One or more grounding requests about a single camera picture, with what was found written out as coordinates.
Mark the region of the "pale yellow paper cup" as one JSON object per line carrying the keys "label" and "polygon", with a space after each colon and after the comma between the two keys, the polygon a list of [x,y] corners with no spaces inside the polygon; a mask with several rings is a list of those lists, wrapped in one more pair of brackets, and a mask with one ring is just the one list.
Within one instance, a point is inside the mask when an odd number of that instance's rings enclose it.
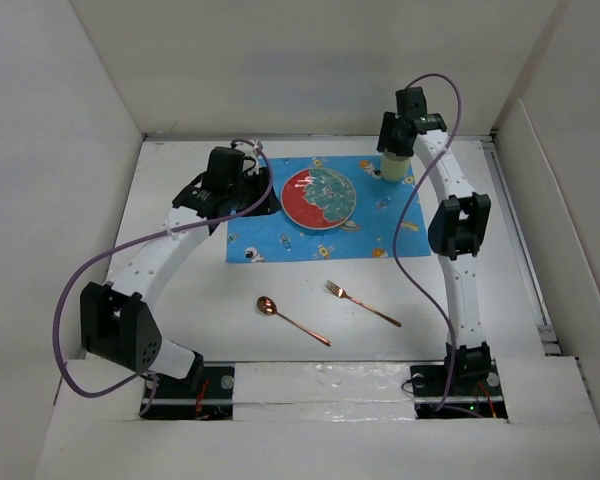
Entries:
{"label": "pale yellow paper cup", "polygon": [[381,177],[390,183],[400,182],[407,174],[412,161],[411,156],[399,156],[385,151],[381,154]]}

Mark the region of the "red and teal plate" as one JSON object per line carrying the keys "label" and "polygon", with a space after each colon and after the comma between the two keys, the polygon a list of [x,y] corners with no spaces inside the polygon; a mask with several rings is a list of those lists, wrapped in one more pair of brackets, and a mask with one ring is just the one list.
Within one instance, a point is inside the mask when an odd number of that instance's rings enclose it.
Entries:
{"label": "red and teal plate", "polygon": [[294,224],[314,231],[344,224],[357,205],[353,183],[328,168],[296,172],[282,186],[279,199],[284,213]]}

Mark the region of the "copper fork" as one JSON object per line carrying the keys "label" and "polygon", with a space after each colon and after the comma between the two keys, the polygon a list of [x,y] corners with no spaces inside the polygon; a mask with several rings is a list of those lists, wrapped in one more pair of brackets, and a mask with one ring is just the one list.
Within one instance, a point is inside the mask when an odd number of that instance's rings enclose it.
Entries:
{"label": "copper fork", "polygon": [[345,299],[345,300],[349,300],[351,302],[353,302],[354,304],[366,309],[367,311],[375,314],[376,316],[382,318],[383,320],[389,322],[390,324],[392,324],[395,327],[401,328],[402,327],[402,323],[393,319],[392,317],[380,312],[379,310],[373,308],[372,306],[362,302],[361,300],[349,295],[343,288],[341,288],[340,286],[336,285],[334,282],[327,280],[325,282],[325,287],[326,289],[333,294],[334,296],[340,298],[340,299]]}

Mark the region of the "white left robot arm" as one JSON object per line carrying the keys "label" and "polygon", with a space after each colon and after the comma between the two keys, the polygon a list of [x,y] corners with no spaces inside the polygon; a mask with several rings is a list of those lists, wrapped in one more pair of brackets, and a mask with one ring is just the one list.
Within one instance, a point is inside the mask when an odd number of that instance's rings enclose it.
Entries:
{"label": "white left robot arm", "polygon": [[80,295],[83,348],[134,373],[156,373],[181,396],[202,387],[201,354],[166,339],[153,309],[188,256],[233,217],[261,216],[280,205],[260,143],[234,140],[214,148],[206,170],[173,199],[161,229],[104,284]]}

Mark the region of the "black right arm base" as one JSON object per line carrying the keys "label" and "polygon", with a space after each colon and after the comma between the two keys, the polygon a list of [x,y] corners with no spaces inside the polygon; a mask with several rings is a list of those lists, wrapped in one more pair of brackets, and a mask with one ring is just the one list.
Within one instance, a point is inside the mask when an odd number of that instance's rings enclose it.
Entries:
{"label": "black right arm base", "polygon": [[472,348],[447,345],[443,361],[410,366],[401,390],[413,398],[418,420],[508,417],[497,365],[485,342]]}

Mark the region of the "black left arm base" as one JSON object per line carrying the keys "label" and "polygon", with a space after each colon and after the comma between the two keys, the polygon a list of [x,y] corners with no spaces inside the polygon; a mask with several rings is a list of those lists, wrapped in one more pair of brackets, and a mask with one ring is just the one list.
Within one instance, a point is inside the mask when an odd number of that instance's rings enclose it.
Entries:
{"label": "black left arm base", "polygon": [[139,416],[159,421],[232,420],[235,367],[229,362],[207,362],[197,354],[185,379],[144,375]]}

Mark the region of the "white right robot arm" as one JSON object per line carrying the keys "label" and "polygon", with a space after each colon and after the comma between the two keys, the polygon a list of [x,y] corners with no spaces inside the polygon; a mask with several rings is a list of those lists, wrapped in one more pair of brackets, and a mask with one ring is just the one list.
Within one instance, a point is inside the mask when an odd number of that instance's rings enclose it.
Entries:
{"label": "white right robot arm", "polygon": [[427,236],[443,271],[453,328],[447,340],[442,381],[451,392],[463,394],[491,366],[476,280],[477,255],[491,200],[478,193],[462,172],[450,148],[447,126],[441,115],[427,111],[422,88],[410,86],[397,91],[396,109],[383,115],[377,151],[385,165],[396,168],[418,157],[434,187],[439,205]]}

